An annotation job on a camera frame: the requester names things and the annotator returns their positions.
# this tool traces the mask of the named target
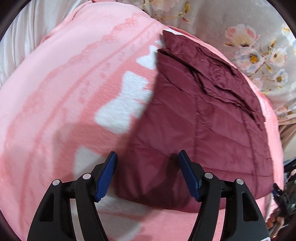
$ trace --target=round metal rivet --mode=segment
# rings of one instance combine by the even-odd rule
[[[244,184],[244,180],[239,178],[239,179],[237,179],[237,183],[240,184],[240,185],[243,185]]]
[[[91,178],[91,174],[86,173],[82,177],[83,177],[83,179],[87,180],[87,179],[90,179]]]
[[[206,177],[207,179],[212,179],[212,178],[213,178],[213,174],[210,173],[210,172],[207,172],[207,173],[205,174],[205,177]]]
[[[53,184],[54,186],[59,185],[59,180],[58,180],[58,179],[54,180],[54,181],[52,182],[52,184]]]

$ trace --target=hand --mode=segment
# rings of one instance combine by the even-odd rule
[[[266,226],[268,229],[272,228],[274,226],[273,222],[276,220],[279,225],[277,226],[277,228],[273,231],[273,233],[270,235],[271,238],[274,238],[277,236],[279,230],[281,229],[281,227],[284,225],[285,223],[285,219],[283,217],[277,217],[275,216],[275,213],[278,211],[278,209],[275,209],[273,211],[273,213],[270,215],[270,218],[268,219],[268,221],[266,222]]]

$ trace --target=pink blanket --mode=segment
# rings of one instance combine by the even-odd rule
[[[162,47],[164,29],[180,34],[132,5],[90,1],[56,27],[3,86],[0,209],[22,240],[52,180],[78,178],[111,150],[120,161],[153,93],[155,54]],[[226,60],[215,48],[188,37]],[[282,187],[277,119],[267,98],[247,81],[266,117],[274,178]],[[269,198],[257,202],[265,215]],[[81,241],[75,202],[72,207]],[[117,198],[112,188],[97,208],[110,240],[120,241],[187,240],[197,216],[128,202]],[[215,241],[223,216],[221,210]]]

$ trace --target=puffer jacket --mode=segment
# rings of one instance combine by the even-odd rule
[[[267,195],[274,179],[265,119],[246,79],[187,37],[167,31],[163,37],[153,99],[115,172],[117,195],[198,212],[176,160],[183,149],[222,180],[242,178],[255,199]]]

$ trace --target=floral bedsheet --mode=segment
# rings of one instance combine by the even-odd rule
[[[296,39],[267,0],[117,0],[220,50],[272,102],[279,125],[296,123]]]

